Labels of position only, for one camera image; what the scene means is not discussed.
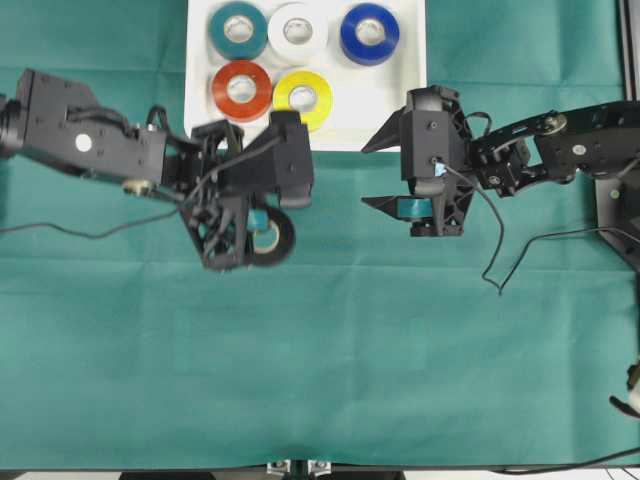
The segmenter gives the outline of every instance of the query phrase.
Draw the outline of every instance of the black cable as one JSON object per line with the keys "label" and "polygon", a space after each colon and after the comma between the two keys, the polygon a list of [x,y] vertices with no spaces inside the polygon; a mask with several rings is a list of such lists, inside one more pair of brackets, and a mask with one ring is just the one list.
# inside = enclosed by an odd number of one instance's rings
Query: black cable
{"label": "black cable", "polygon": [[600,233],[600,232],[612,233],[612,234],[616,233],[616,234],[621,235],[623,237],[626,237],[629,240],[631,240],[631,241],[637,243],[638,245],[640,245],[640,238],[637,238],[637,237],[631,235],[630,233],[627,233],[624,230],[622,230],[620,228],[617,228],[617,227],[583,228],[581,230],[573,230],[573,231],[570,231],[570,232],[555,232],[555,233],[547,233],[545,235],[537,235],[537,236],[533,237],[532,239],[530,239],[527,242],[527,244],[525,245],[525,247],[522,249],[522,252],[520,253],[520,256],[518,257],[518,259],[516,260],[516,263],[511,268],[511,271],[507,275],[507,278],[504,280],[504,282],[502,282],[502,285],[500,285],[500,287],[499,287],[500,295],[502,295],[502,293],[504,292],[504,289],[507,287],[507,284],[509,283],[509,281],[511,280],[513,275],[516,273],[516,271],[520,267],[520,264],[522,263],[522,261],[524,260],[525,256],[527,255],[527,253],[529,251],[529,248],[535,242],[537,242],[539,240],[549,239],[549,238],[571,237],[571,236],[574,236],[574,235],[583,235],[585,233]]}
{"label": "black cable", "polygon": [[556,472],[567,472],[569,470],[579,470],[581,468],[589,468],[589,467],[597,467],[601,465],[606,465],[607,462],[612,460],[617,460],[619,458],[628,457],[630,455],[637,455],[640,453],[640,447],[632,448],[630,450],[624,450],[622,452],[612,453],[611,455],[607,455],[605,457],[596,458],[595,460],[589,460],[587,462],[582,463],[567,463],[565,465],[558,465],[555,467],[548,468],[537,468],[535,470],[498,470],[493,473],[498,473],[500,475],[539,475],[541,473],[556,473]]}
{"label": "black cable", "polygon": [[491,128],[493,127],[493,120],[491,119],[491,115],[485,112],[473,112],[465,117],[465,120],[469,118],[484,118],[487,121],[487,126],[484,129],[483,137],[486,137],[491,133]]}
{"label": "black cable", "polygon": [[150,223],[160,222],[162,220],[167,220],[173,217],[174,215],[176,215],[182,208],[184,208],[189,202],[191,202],[195,198],[195,196],[198,194],[198,192],[202,190],[202,188],[206,185],[206,183],[209,180],[211,180],[213,177],[215,177],[218,173],[228,168],[234,167],[242,162],[250,160],[251,158],[254,158],[258,155],[261,155],[265,151],[269,150],[271,147],[278,145],[281,142],[282,142],[282,139],[280,137],[275,138],[265,143],[263,146],[256,148],[255,150],[242,153],[237,157],[231,159],[230,161],[223,163],[222,165],[219,165],[218,167],[214,168],[207,175],[205,175],[204,179],[200,181],[200,183],[191,191],[191,193],[186,197],[186,199],[178,204],[178,208],[172,210],[171,212],[164,213],[162,215],[156,215],[153,217],[144,218],[134,222],[123,223],[121,225],[118,225],[114,228],[107,230],[106,232],[99,233],[99,234],[80,232],[77,230],[71,230],[65,227],[61,227],[60,225],[56,225],[54,223],[42,222],[42,223],[30,223],[26,225],[19,225],[17,227],[10,227],[10,228],[0,228],[0,235],[6,235],[8,233],[15,233],[23,230],[31,230],[36,228],[49,228],[52,230],[56,230],[60,233],[64,233],[66,235],[85,238],[87,240],[103,240],[123,230],[140,227],[143,225],[148,225]]}
{"label": "black cable", "polygon": [[496,219],[498,220],[498,225],[500,226],[500,235],[498,237],[498,245],[496,246],[496,249],[495,249],[495,251],[493,253],[493,256],[491,257],[491,261],[489,262],[489,265],[484,270],[484,272],[482,272],[482,279],[485,282],[487,282],[487,283],[493,285],[494,287],[496,287],[496,289],[498,289],[498,292],[501,293],[503,287],[498,282],[496,282],[495,280],[489,278],[489,273],[493,269],[493,266],[495,265],[496,260],[498,259],[498,255],[500,255],[500,251],[502,250],[502,244],[504,243],[505,227],[504,227],[504,221],[502,220],[502,216],[500,216],[500,212],[498,211],[498,208],[496,207],[495,203],[493,203],[493,200],[491,200],[491,198],[489,198],[489,195],[487,195],[484,190],[482,190],[475,183],[473,183],[471,180],[469,180],[463,174],[461,174],[457,170],[451,168],[450,166],[444,165],[444,168],[449,173],[451,173],[452,175],[455,175],[460,180],[462,180],[466,184],[470,185],[476,192],[478,192],[482,196],[482,198],[484,198],[484,200],[487,202],[487,204],[491,208],[491,211],[493,211],[493,214],[495,215]]}
{"label": "black cable", "polygon": [[635,480],[640,480],[638,479],[638,477],[636,477],[633,473],[631,473],[629,470],[627,470],[626,468],[623,468],[622,471],[624,473],[626,473],[627,475],[629,475],[631,478],[634,478]]}
{"label": "black cable", "polygon": [[235,167],[236,165],[238,165],[238,164],[240,164],[242,162],[246,162],[247,160],[250,160],[250,159],[252,159],[254,157],[257,157],[258,155],[262,155],[263,153],[267,152],[270,148],[273,148],[273,147],[275,147],[276,145],[279,145],[282,142],[283,142],[283,139],[281,137],[277,137],[277,138],[271,139],[268,142],[266,142],[264,145],[262,145],[262,146],[260,146],[260,147],[258,147],[256,149],[243,152],[240,155],[232,158],[228,162],[225,162],[222,165],[219,165],[216,168],[212,169],[209,173],[207,173],[204,176],[204,178],[202,180],[200,180],[200,182],[191,191],[191,193],[189,195],[187,195],[187,198],[185,199],[183,204],[188,204],[189,202],[191,202],[196,197],[196,195],[200,192],[200,190],[202,190],[204,188],[204,186],[210,180],[212,180],[215,177],[217,177],[218,174],[220,172],[222,172],[223,170],[227,170],[229,168]]}
{"label": "black cable", "polygon": [[116,233],[119,233],[123,230],[127,230],[129,228],[140,227],[142,225],[148,225],[150,223],[167,220],[173,217],[176,213],[178,213],[178,211],[179,210],[176,208],[171,212],[163,213],[162,215],[156,215],[153,217],[144,218],[142,220],[136,220],[134,222],[123,223],[122,225],[118,225],[117,227],[107,230],[106,232],[98,233],[98,234],[79,232],[77,230],[70,230],[68,228],[61,227],[54,223],[43,222],[43,223],[30,223],[27,225],[20,225],[18,227],[11,227],[11,228],[0,228],[0,235],[6,235],[8,233],[20,232],[22,230],[31,230],[35,228],[49,228],[52,230],[56,230],[60,233],[64,233],[66,235],[71,235],[73,237],[80,237],[86,240],[104,240],[105,238],[108,238],[112,235],[115,235]]}
{"label": "black cable", "polygon": [[127,117],[120,112],[112,110],[111,108],[104,107],[89,107],[89,108],[77,108],[69,110],[67,114],[67,120],[70,122],[79,122],[81,120],[104,120],[107,122],[115,123],[122,128],[122,132],[130,137],[133,133],[133,129],[129,124]]}

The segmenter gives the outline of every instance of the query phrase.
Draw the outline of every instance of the yellow tape roll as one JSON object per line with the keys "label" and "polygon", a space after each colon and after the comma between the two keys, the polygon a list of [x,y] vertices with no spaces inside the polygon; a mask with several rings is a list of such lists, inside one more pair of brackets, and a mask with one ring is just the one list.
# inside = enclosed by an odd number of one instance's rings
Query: yellow tape roll
{"label": "yellow tape roll", "polygon": [[[310,109],[295,108],[292,96],[300,93],[309,96],[309,91],[315,97]],[[307,124],[309,131],[318,130],[327,120],[333,108],[333,93],[327,81],[317,73],[300,71],[284,77],[273,92],[274,110],[298,110],[302,123]]]}

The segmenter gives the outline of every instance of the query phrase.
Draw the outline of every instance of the green tablecloth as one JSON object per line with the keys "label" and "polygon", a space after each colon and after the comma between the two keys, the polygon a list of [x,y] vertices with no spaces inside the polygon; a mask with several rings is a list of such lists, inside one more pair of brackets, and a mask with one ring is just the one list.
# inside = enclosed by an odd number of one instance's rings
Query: green tablecloth
{"label": "green tablecloth", "polygon": [[[432,0],[429,75],[498,125],[622,96],[613,0]],[[180,129],[184,0],[2,0],[0,91],[25,67],[89,82]],[[479,280],[497,227],[410,239],[359,203],[402,193],[398,156],[315,156],[313,208],[272,270],[204,272],[178,220],[87,243],[0,241],[0,468],[193,468],[322,458],[537,464],[635,446],[634,275],[598,239],[535,247],[504,298]],[[85,230],[164,211],[21,158],[0,221]],[[504,272],[530,236],[594,222],[593,186],[499,203]]]}

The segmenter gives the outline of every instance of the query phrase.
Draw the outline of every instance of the black robotic arm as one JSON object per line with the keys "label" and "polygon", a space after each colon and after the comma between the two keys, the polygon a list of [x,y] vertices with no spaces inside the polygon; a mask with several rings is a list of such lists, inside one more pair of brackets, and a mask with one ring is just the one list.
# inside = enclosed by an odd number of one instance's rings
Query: black robotic arm
{"label": "black robotic arm", "polygon": [[[480,116],[488,129],[474,138],[467,119]],[[568,184],[578,171],[616,182],[600,231],[632,267],[640,237],[640,102],[622,101],[569,112],[551,111],[490,131],[490,117],[463,113],[459,94],[443,87],[413,90],[363,152],[402,150],[408,196],[364,198],[368,205],[411,223],[416,237],[457,236],[474,193],[515,196],[543,182]],[[530,165],[533,138],[542,163]]]}
{"label": "black robotic arm", "polygon": [[[309,134],[298,113],[272,113],[269,127],[244,149],[243,131],[227,121],[181,138],[162,107],[153,107],[144,125],[132,125],[102,107],[86,85],[32,70],[20,79],[15,100],[0,97],[0,159],[17,154],[173,203],[204,266],[219,271],[283,261],[295,230],[281,208],[308,206],[314,182]],[[269,194],[277,205],[267,202]],[[266,230],[275,231],[276,241],[257,247],[253,234]]]}

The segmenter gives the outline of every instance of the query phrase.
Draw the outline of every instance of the black tape roll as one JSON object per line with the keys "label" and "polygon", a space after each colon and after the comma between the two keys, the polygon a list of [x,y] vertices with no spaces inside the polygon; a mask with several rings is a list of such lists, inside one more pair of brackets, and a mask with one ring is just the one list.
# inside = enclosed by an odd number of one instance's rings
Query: black tape roll
{"label": "black tape roll", "polygon": [[272,267],[282,263],[293,251],[296,244],[296,231],[293,222],[281,210],[273,207],[259,207],[269,215],[269,226],[276,228],[277,243],[268,249],[256,249],[251,238],[251,253],[247,255],[247,263],[256,267]]}

